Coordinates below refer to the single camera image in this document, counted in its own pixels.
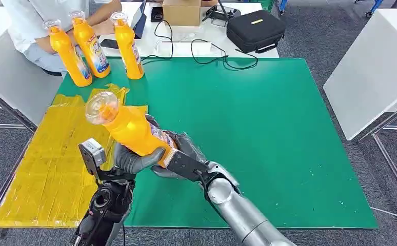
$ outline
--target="orange bottle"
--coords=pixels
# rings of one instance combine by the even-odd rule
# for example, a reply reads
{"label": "orange bottle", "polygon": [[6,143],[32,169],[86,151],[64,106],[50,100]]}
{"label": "orange bottle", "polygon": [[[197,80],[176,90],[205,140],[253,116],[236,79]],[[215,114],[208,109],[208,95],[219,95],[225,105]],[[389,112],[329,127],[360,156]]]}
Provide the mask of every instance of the orange bottle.
{"label": "orange bottle", "polygon": [[111,72],[111,67],[106,60],[93,28],[85,20],[85,13],[83,11],[74,11],[70,13],[70,17],[73,23],[73,35],[84,54],[85,60],[87,60],[91,72],[98,78],[106,77]]}
{"label": "orange bottle", "polygon": [[91,84],[93,77],[88,71],[87,65],[77,53],[75,46],[73,46],[72,40],[61,28],[59,19],[44,22],[44,27],[49,31],[52,49],[61,57],[73,82],[79,87]]}
{"label": "orange bottle", "polygon": [[163,168],[166,167],[164,160],[170,150],[177,148],[173,139],[149,123],[140,110],[119,106],[112,92],[101,92],[88,100],[85,117],[92,124],[104,125],[117,142],[140,156],[151,154],[157,147],[164,147],[165,153],[158,162]]}
{"label": "orange bottle", "polygon": [[133,41],[135,33],[128,25],[126,15],[123,12],[115,12],[111,15],[111,21],[114,23],[115,39],[126,67],[126,76],[130,79],[142,78],[144,70],[140,54]]}

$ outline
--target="black bag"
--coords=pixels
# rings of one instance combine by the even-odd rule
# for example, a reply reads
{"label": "black bag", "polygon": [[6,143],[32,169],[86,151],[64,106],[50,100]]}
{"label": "black bag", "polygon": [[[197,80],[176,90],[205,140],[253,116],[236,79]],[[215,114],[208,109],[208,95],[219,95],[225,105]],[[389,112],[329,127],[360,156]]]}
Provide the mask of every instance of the black bag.
{"label": "black bag", "polygon": [[264,53],[277,47],[285,35],[286,25],[265,10],[232,18],[227,24],[227,37],[245,53]]}

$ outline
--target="green mat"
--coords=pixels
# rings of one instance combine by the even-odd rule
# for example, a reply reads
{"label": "green mat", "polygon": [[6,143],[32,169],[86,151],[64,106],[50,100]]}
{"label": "green mat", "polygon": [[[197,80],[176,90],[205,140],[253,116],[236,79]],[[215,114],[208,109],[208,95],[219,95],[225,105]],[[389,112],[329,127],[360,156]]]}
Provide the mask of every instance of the green mat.
{"label": "green mat", "polygon": [[[163,129],[187,132],[278,228],[378,227],[305,60],[260,59],[229,71],[221,61],[173,58],[144,65],[145,76],[131,81],[120,59],[109,61],[106,78],[78,88],[67,76],[58,93],[87,100],[109,83],[130,88],[126,104],[148,104]],[[126,226],[227,227],[196,183],[150,170],[136,182]]]}

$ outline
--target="smartphone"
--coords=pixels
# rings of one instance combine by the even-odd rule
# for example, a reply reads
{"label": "smartphone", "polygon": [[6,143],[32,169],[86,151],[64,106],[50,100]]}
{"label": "smartphone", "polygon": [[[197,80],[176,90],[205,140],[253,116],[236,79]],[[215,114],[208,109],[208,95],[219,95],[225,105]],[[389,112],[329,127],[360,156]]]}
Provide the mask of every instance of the smartphone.
{"label": "smartphone", "polygon": [[160,22],[163,19],[164,19],[164,14],[162,11],[162,7],[153,7],[150,21],[151,22]]}
{"label": "smartphone", "polygon": [[101,46],[111,49],[118,49],[117,41],[112,39],[104,39],[101,43]]}

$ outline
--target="yellow plastic bag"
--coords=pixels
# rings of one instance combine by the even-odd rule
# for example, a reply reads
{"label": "yellow plastic bag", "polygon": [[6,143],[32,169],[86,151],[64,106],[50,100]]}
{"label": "yellow plastic bag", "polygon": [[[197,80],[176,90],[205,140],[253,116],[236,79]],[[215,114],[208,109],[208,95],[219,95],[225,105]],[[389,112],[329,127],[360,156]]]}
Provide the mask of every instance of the yellow plastic bag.
{"label": "yellow plastic bag", "polygon": [[[124,101],[126,89],[109,85]],[[104,89],[93,89],[91,96]],[[147,106],[140,109],[147,112]],[[77,145],[92,137],[112,167],[113,139],[103,126],[88,123],[80,96],[57,95],[48,108],[0,206],[0,227],[78,226],[96,190]]]}

